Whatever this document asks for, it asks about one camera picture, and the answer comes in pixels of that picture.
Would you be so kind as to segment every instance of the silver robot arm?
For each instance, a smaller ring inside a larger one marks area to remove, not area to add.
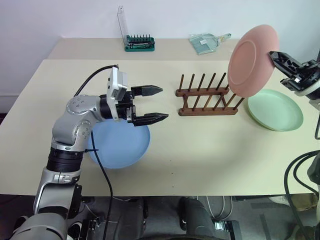
[[[52,129],[51,149],[42,171],[33,204],[34,215],[13,233],[12,240],[66,240],[67,219],[78,214],[82,187],[77,184],[81,161],[96,123],[106,119],[127,120],[135,126],[162,121],[168,114],[136,116],[135,96],[161,92],[156,86],[132,87],[127,91],[127,75],[113,67],[106,95],[74,96]]]

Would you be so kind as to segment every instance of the blue plate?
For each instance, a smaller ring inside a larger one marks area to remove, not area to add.
[[[139,161],[146,153],[150,143],[148,126],[134,126],[125,120],[118,122],[108,119],[97,123],[93,128],[94,144],[104,168],[120,169]],[[92,149],[91,137],[88,149]],[[98,163],[95,153],[90,157]]]

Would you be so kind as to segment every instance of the tabletop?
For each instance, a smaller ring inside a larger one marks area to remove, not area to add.
[[[36,193],[42,168],[47,164],[56,119],[91,73],[113,64],[119,64],[119,69],[128,74],[129,87],[163,88],[163,92],[154,96],[134,99],[137,115],[169,114],[165,120],[149,126],[151,143],[139,162],[107,170],[115,196],[284,194],[283,177],[288,164],[297,156],[319,148],[314,139],[318,112],[306,97],[295,96],[280,84],[285,76],[276,69],[264,88],[282,92],[300,106],[304,121],[294,131],[272,131],[259,125],[250,117],[246,100],[236,115],[178,115],[183,100],[175,96],[175,90],[181,74],[185,79],[183,88],[187,88],[193,73],[193,86],[206,74],[205,86],[215,72],[212,86],[216,86],[227,71],[227,60],[47,59],[0,125],[0,194]],[[109,74],[109,71],[99,73],[82,93],[105,94]],[[201,97],[198,106],[206,100]],[[188,103],[192,105],[194,101],[195,97],[190,97]],[[298,171],[300,179],[307,184],[311,184],[306,174],[311,161],[306,161]],[[99,166],[87,153],[81,170],[79,184],[83,196],[109,195]],[[291,175],[289,189],[292,193],[308,192]]]

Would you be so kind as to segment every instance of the green plate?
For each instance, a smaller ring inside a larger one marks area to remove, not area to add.
[[[290,97],[271,89],[249,97],[248,108],[258,123],[274,131],[296,130],[304,121],[300,107]]]

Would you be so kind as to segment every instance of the dish rack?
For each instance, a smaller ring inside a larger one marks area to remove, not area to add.
[[[239,105],[243,102],[245,99],[242,97],[235,106],[230,106],[231,102],[235,98],[236,94],[234,93],[228,101],[226,101],[225,95],[228,94],[230,91],[229,84],[227,86],[221,87],[222,82],[224,81],[226,77],[226,72],[223,73],[221,80],[219,81],[218,85],[216,87],[211,87],[215,77],[216,73],[214,73],[211,77],[211,80],[209,82],[208,87],[201,88],[202,83],[205,79],[206,74],[203,73],[199,86],[197,88],[191,88],[192,83],[195,78],[195,74],[192,74],[189,87],[186,89],[182,89],[182,84],[185,78],[185,75],[181,75],[181,81],[179,89],[175,91],[175,95],[177,97],[183,97],[183,106],[179,109],[178,114],[180,116],[215,116],[215,115],[235,115],[238,112]],[[210,100],[212,99],[213,95],[220,96],[217,102],[213,107],[208,107]],[[195,103],[192,107],[189,107],[188,105],[188,97],[191,96],[197,96]],[[205,104],[203,107],[197,107],[197,104],[199,102],[199,99],[201,96],[208,96]],[[222,102],[223,107],[218,107],[218,105]]]

